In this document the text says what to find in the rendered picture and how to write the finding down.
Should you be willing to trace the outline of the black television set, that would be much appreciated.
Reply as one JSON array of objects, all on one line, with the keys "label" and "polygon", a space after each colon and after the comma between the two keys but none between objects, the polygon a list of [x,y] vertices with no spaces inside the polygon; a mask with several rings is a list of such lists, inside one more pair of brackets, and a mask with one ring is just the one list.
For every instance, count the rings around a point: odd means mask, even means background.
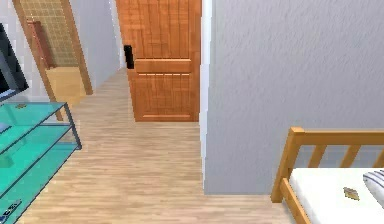
[{"label": "black television set", "polygon": [[29,88],[4,25],[0,23],[0,102]]}]

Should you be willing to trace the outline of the wooden framed lattice door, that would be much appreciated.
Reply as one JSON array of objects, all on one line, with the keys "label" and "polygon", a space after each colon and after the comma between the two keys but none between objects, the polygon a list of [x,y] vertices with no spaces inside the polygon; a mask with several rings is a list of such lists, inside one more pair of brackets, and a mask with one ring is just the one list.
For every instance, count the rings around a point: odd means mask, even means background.
[{"label": "wooden framed lattice door", "polygon": [[12,0],[51,102],[93,94],[70,0]]}]

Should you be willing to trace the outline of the small brown flat object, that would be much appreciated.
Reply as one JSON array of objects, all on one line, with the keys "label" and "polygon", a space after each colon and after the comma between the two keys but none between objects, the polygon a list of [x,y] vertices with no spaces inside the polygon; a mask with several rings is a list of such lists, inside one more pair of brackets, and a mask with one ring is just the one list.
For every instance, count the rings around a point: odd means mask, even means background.
[{"label": "small brown flat object", "polygon": [[347,198],[350,198],[350,199],[353,199],[353,200],[357,200],[357,201],[360,200],[358,192],[355,189],[344,187],[343,191],[344,191],[344,195]]}]

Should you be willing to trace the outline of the wooden bed with white mattress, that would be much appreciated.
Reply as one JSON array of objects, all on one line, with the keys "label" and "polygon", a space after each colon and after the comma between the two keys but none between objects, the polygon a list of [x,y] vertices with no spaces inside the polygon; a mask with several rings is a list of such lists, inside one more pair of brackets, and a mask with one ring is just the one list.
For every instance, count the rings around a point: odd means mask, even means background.
[{"label": "wooden bed with white mattress", "polygon": [[[270,195],[296,224],[384,224],[384,209],[363,175],[384,170],[384,130],[288,131]],[[344,195],[358,192],[360,200]]]}]

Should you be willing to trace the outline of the orange wooden room door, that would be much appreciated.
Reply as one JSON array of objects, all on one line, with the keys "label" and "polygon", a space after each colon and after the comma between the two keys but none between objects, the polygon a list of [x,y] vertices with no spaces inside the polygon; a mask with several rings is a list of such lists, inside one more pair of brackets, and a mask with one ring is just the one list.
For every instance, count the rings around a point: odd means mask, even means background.
[{"label": "orange wooden room door", "polygon": [[116,0],[137,122],[196,122],[200,111],[202,0]]}]

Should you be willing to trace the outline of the grey striped pillow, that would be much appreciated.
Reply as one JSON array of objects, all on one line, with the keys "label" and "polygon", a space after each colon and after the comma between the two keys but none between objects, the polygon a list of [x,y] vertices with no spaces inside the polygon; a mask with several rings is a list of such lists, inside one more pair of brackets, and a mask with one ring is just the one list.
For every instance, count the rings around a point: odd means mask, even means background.
[{"label": "grey striped pillow", "polygon": [[365,173],[363,181],[372,196],[384,209],[384,170],[374,170]]}]

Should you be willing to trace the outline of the teal glass television stand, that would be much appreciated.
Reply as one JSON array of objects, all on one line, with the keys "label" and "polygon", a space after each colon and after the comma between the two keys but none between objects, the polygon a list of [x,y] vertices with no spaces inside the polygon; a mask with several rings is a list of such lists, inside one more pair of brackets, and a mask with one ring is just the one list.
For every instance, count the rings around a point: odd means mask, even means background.
[{"label": "teal glass television stand", "polygon": [[64,102],[0,106],[0,216],[21,204],[0,224],[15,224],[52,177],[82,144]]}]

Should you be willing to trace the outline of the black remote control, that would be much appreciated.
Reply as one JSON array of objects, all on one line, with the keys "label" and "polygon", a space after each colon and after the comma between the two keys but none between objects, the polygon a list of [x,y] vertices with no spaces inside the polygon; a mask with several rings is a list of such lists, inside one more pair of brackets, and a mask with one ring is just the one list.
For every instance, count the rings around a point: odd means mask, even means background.
[{"label": "black remote control", "polygon": [[3,212],[3,214],[0,216],[0,222],[7,219],[12,212],[21,204],[22,200],[18,199],[11,203],[8,208]]}]

